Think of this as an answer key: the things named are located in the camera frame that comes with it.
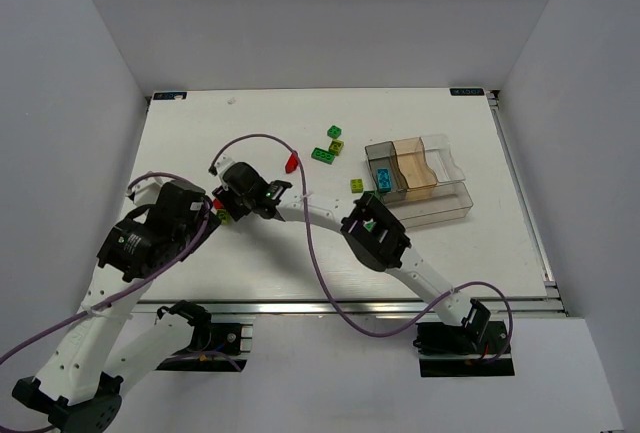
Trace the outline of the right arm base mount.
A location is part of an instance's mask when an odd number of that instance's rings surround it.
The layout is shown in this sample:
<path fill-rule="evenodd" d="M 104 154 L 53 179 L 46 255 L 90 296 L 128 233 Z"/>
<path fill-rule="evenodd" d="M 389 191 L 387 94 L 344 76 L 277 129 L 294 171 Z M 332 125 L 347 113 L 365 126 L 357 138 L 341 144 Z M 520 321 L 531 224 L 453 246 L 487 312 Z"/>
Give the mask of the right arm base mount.
<path fill-rule="evenodd" d="M 419 323 L 413 346 L 421 378 L 513 377 L 515 368 L 507 327 L 490 321 L 484 336 L 472 343 L 455 328 L 435 322 Z"/>

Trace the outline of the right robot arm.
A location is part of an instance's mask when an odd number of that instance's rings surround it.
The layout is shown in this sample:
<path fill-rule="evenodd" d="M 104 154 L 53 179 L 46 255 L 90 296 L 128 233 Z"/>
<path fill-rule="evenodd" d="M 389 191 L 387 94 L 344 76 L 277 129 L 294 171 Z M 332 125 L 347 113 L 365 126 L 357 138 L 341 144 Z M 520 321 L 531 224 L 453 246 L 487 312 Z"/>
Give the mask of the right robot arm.
<path fill-rule="evenodd" d="M 341 235 L 358 262 L 371 271 L 400 281 L 429 305 L 460 345 L 477 351 L 491 313 L 481 301 L 456 288 L 412 245 L 406 228 L 373 194 L 353 202 L 312 194 L 305 178 L 299 189 L 286 181 L 267 182 L 249 164 L 226 157 L 214 161 L 209 173 L 221 186 L 214 196 L 239 220 L 251 213 L 265 220 L 305 225 L 312 265 L 319 267 L 311 228 Z"/>

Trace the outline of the long teal lego brick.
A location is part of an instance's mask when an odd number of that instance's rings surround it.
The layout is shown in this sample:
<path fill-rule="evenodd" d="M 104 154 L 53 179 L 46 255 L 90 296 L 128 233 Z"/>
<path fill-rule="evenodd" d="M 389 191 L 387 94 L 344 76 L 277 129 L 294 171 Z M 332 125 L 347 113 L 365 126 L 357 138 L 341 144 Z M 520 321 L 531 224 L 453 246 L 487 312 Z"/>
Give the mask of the long teal lego brick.
<path fill-rule="evenodd" d="M 387 168 L 378 168 L 376 170 L 377 187 L 382 192 L 390 192 L 393 189 L 393 181 L 390 170 Z"/>

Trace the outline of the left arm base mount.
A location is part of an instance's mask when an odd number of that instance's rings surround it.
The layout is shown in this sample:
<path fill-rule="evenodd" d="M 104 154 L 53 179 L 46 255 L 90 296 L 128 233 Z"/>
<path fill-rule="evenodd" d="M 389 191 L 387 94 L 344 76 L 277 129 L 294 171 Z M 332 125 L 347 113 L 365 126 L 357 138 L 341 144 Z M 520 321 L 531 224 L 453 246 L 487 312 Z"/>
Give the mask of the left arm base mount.
<path fill-rule="evenodd" d="M 191 332 L 190 342 L 165 359 L 157 371 L 241 373 L 250 352 L 250 325 L 213 319 L 203 306 L 181 300 L 156 311 L 156 322 L 181 317 Z"/>

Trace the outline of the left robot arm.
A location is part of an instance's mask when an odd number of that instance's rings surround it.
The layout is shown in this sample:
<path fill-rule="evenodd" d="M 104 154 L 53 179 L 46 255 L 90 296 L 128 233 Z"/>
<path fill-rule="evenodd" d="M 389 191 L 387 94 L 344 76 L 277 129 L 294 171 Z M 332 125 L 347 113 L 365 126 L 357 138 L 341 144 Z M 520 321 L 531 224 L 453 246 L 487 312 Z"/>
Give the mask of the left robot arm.
<path fill-rule="evenodd" d="M 125 394 L 170 355 L 207 337 L 209 314 L 189 301 L 163 309 L 157 322 L 119 351 L 113 346 L 151 283 L 184 261 L 219 226 L 205 191 L 182 179 L 154 187 L 108 233 L 78 312 L 55 325 L 67 332 L 12 396 L 60 432 L 103 432 Z"/>

